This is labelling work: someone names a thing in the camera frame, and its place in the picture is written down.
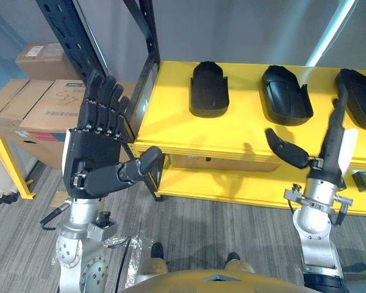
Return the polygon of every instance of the shelf board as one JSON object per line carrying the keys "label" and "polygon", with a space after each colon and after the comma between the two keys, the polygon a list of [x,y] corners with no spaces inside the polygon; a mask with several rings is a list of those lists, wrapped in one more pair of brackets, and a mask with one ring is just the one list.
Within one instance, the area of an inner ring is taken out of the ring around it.
{"label": "shelf board", "polygon": [[[219,63],[228,77],[229,107],[218,118],[199,118],[188,110],[189,84],[198,62],[163,61],[133,150],[157,145],[164,153],[280,162],[267,145],[264,130],[273,128],[283,139],[317,156],[336,98],[338,68],[285,66],[308,84],[314,116],[300,126],[281,126],[266,118],[261,102],[263,72],[268,65]],[[346,129],[359,131],[350,168],[366,170],[366,130],[345,115]]]}
{"label": "shelf board", "polygon": [[[288,209],[287,200],[283,198],[284,189],[290,189],[293,183],[304,187],[307,172],[289,165],[282,165],[269,173],[172,168],[166,157],[157,196],[171,195]],[[354,200],[348,213],[366,215],[366,192],[358,192],[351,174],[346,175],[345,181],[347,189],[338,194]],[[337,211],[339,207],[338,203],[334,206]]]}

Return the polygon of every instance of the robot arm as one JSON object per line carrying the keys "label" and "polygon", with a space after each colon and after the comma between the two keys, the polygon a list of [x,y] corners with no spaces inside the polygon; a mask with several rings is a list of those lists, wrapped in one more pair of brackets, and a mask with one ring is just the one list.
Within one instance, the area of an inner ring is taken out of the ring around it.
{"label": "robot arm", "polygon": [[[265,131],[271,150],[282,160],[297,168],[310,167],[303,194],[294,184],[284,197],[302,205],[293,213],[293,223],[300,235],[305,286],[321,292],[348,292],[336,247],[329,239],[331,224],[340,225],[353,201],[336,195],[344,186],[342,175],[350,164],[356,143],[356,130],[345,131],[342,122],[347,104],[342,83],[337,77],[339,100],[329,118],[319,157],[310,158],[300,147],[283,141],[272,129]],[[335,201],[342,204],[332,221]]]}
{"label": "robot arm", "polygon": [[60,292],[102,293],[108,276],[103,241],[117,231],[103,198],[141,180],[159,159],[152,146],[139,159],[120,163],[124,112],[128,99],[113,76],[93,71],[88,79],[77,128],[66,133],[62,173],[70,199],[40,223],[42,228],[70,206],[70,215],[55,229],[60,263]]}

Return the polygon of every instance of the wall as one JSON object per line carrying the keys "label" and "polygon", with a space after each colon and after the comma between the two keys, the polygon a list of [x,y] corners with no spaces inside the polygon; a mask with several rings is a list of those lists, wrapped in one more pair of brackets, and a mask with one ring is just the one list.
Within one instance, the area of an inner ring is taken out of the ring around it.
{"label": "wall", "polygon": [[[121,80],[137,80],[147,54],[145,40],[123,1],[79,3],[110,72]],[[153,0],[161,58],[304,65],[337,3]],[[35,0],[0,0],[0,16],[23,43],[56,42]],[[19,52],[19,43],[0,31],[0,80],[11,74],[21,76],[12,65]],[[366,0],[359,0],[347,25],[318,64],[366,68]]]}
{"label": "wall", "polygon": [[[134,81],[145,41],[122,1],[79,0],[108,66]],[[153,0],[163,60],[304,64],[336,1]]]}
{"label": "wall", "polygon": [[359,0],[353,14],[318,66],[366,69],[366,0]]}

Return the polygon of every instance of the black metal shelf frame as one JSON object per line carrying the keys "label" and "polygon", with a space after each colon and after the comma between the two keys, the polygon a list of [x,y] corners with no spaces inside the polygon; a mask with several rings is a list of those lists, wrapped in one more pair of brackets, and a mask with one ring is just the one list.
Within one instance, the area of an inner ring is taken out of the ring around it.
{"label": "black metal shelf frame", "polygon": [[[97,69],[107,76],[109,71],[103,54],[78,1],[36,0],[36,2],[83,82],[86,83],[87,77],[93,69]],[[123,0],[123,2],[143,32],[148,49],[148,56],[131,96],[131,103],[124,115],[125,130],[122,146],[129,157],[134,158],[128,146],[128,143],[134,142],[138,134],[138,129],[134,124],[134,113],[138,108],[150,73],[153,70],[157,73],[159,70],[160,52],[152,0],[138,0],[139,6],[135,0]],[[146,186],[156,200],[158,198],[156,198],[154,193],[158,190],[160,184],[163,162],[164,156],[160,159],[159,164],[155,164],[152,172],[144,179]]]}

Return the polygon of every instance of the brown cardboard box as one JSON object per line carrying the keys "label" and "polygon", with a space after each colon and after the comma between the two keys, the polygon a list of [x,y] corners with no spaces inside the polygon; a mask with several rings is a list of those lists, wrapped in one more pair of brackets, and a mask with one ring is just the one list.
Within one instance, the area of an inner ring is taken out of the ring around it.
{"label": "brown cardboard box", "polygon": [[60,163],[56,162],[60,160],[60,156],[44,147],[37,138],[19,126],[52,83],[27,79],[11,80],[0,91],[0,134],[45,164],[45,158],[48,157],[55,167],[59,167]]}
{"label": "brown cardboard box", "polygon": [[[133,83],[122,82],[131,96]],[[77,125],[85,87],[79,80],[12,80],[0,91],[0,133],[46,165],[61,169],[66,129]],[[129,158],[121,149],[120,161]]]}
{"label": "brown cardboard box", "polygon": [[2,88],[0,91],[0,112],[28,82],[27,79],[12,79]]}
{"label": "brown cardboard box", "polygon": [[181,154],[169,154],[168,157],[170,159],[171,166],[174,168],[273,172],[280,166],[280,164],[272,162],[251,162],[219,159],[215,157],[186,156]]}
{"label": "brown cardboard box", "polygon": [[[120,84],[124,87],[123,95],[131,96],[135,84],[132,82],[120,82]],[[20,126],[35,137],[40,145],[62,157],[66,130],[77,126],[84,92],[85,86],[82,81],[56,80]],[[128,160],[129,157],[122,148],[120,161]],[[45,164],[60,168],[57,167],[55,158],[53,162],[46,163],[47,161],[48,159],[45,159]]]}
{"label": "brown cardboard box", "polygon": [[60,43],[28,45],[15,62],[31,79],[80,79]]}
{"label": "brown cardboard box", "polygon": [[0,91],[0,128],[18,126],[52,83],[12,79]]}

